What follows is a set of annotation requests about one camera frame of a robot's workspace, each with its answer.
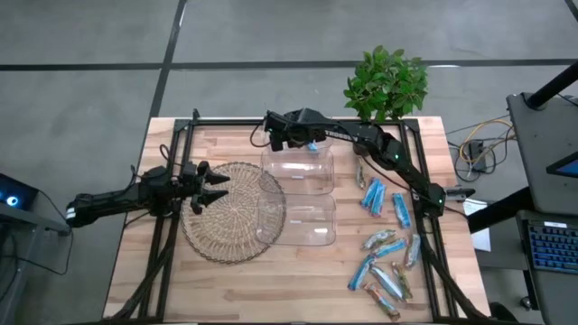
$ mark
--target wrapped candy bar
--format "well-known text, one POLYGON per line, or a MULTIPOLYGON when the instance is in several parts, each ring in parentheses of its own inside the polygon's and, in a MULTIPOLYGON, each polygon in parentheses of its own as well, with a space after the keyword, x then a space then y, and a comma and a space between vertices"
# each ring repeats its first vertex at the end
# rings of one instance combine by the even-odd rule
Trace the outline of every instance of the wrapped candy bar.
POLYGON ((394 270, 394 275, 396 276, 397 282, 401 287, 401 291, 404 295, 404 300, 414 298, 411 290, 409 289, 409 282, 407 281, 406 272, 404 267, 396 262, 391 264, 391 268, 394 270))
POLYGON ((384 289, 386 289, 387 293, 389 293, 397 301, 403 302, 405 300, 404 299, 404 293, 401 291, 401 289, 399 288, 397 283, 395 283, 393 280, 391 280, 391 278, 389 277, 389 275, 387 275, 387 273, 385 273, 382 269, 380 269, 379 267, 377 267, 375 265, 372 265, 369 268, 369 271, 373 275, 375 275, 375 277, 378 279, 381 286, 384 289))
POLYGON ((361 247, 362 250, 372 249, 374 247, 380 246, 384 243, 391 243, 395 240, 396 231, 395 230, 381 230, 377 233, 371 235, 368 240, 363 243, 361 247))
POLYGON ((386 185, 379 183, 376 196, 373 197, 373 204, 371 205, 371 217, 381 217, 381 209, 383 209, 383 201, 386 197, 386 185))
POLYGON ((412 220, 409 218, 409 212, 407 211, 406 202, 404 201, 404 196, 401 193, 394 193, 394 206, 396 208, 396 215, 399 219, 399 224, 402 229, 407 229, 412 226, 412 220))
POLYGON ((376 192, 378 191, 379 184, 381 184, 381 181, 378 178, 375 178, 375 177, 371 178, 371 181, 369 182, 368 190, 365 192, 365 197, 361 201, 361 207, 363 209, 369 209, 369 206, 371 205, 371 201, 376 196, 376 192))
POLYGON ((355 291, 361 286, 361 282, 363 282, 363 278, 368 273, 369 267, 374 263, 375 257, 372 255, 368 255, 359 266, 358 270, 355 272, 353 277, 350 280, 350 283, 347 285, 347 288, 355 291))
POLYGON ((371 251, 371 254, 375 257, 383 257, 389 253, 393 253, 400 249, 406 248, 406 246, 407 240, 405 238, 399 238, 396 239, 396 241, 394 241, 391 244, 384 244, 382 246, 375 248, 374 250, 371 251))
POLYGON ((360 189, 365 190, 365 177, 363 177, 363 163, 361 157, 358 157, 358 165, 355 169, 355 181, 360 189))
POLYGON ((392 321, 399 320, 399 311, 397 311, 396 307, 388 302, 386 297, 379 292, 375 283, 368 283, 363 288, 369 293, 369 295, 371 295, 371 297, 373 297, 373 299, 378 303, 379 308, 381 308, 381 310, 384 311, 392 321))
POLYGON ((315 142, 307 144, 307 148, 309 148, 309 151, 317 153, 317 144, 315 142))
POLYGON ((422 244, 422 239, 416 235, 412 235, 412 245, 407 249, 406 252, 406 268, 411 270, 414 267, 417 257, 419 256, 419 246, 422 244))

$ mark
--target keyboard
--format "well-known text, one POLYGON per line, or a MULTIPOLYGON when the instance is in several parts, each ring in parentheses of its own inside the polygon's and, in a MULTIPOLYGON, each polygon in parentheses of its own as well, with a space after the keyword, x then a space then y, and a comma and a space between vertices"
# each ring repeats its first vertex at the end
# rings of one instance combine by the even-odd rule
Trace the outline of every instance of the keyboard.
POLYGON ((535 269, 578 274, 578 229, 528 225, 535 269))

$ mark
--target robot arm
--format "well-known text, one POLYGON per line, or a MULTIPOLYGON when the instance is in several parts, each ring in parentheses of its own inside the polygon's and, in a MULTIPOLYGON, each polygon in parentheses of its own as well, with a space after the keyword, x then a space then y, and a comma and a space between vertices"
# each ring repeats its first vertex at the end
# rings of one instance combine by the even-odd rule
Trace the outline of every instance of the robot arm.
POLYGON ((310 108, 289 112, 284 116, 267 112, 265 130, 269 132, 273 151, 283 150, 283 142, 289 148, 301 147, 313 141, 329 137, 358 144, 381 168, 395 171, 421 197, 424 213, 440 217, 445 204, 445 191, 429 182, 407 157, 402 143, 381 127, 359 121, 336 122, 310 108))
POLYGON ((80 194, 67 206, 66 221, 71 227, 83 227, 98 218, 148 209, 155 217, 168 216, 178 210, 182 200, 191 197, 194 213, 201 214, 202 207, 228 194, 226 190, 206 190, 205 182, 219 184, 229 181, 228 176, 212 172, 208 162, 197 167, 192 162, 184 165, 182 176, 169 174, 163 166, 145 172, 138 183, 124 190, 97 195, 80 194))

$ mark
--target green plant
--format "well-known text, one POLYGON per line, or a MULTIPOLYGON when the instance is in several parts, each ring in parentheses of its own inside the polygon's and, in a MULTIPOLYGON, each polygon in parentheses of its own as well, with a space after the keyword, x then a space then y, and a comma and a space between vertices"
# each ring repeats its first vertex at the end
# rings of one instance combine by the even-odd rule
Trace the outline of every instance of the green plant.
POLYGON ((364 59, 355 69, 355 77, 347 78, 348 89, 343 91, 350 101, 345 107, 358 111, 363 121, 375 112, 375 121, 387 117, 398 119, 422 110, 427 95, 427 72, 420 58, 404 59, 404 50, 389 54, 379 45, 373 53, 363 52, 364 59))

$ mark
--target computer monitor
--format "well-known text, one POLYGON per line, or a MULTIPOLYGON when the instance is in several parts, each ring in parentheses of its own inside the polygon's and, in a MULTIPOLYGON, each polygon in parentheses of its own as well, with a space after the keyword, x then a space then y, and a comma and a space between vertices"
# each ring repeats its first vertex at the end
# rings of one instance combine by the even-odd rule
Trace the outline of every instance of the computer monitor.
POLYGON ((549 174, 578 178, 578 152, 546 167, 549 174))

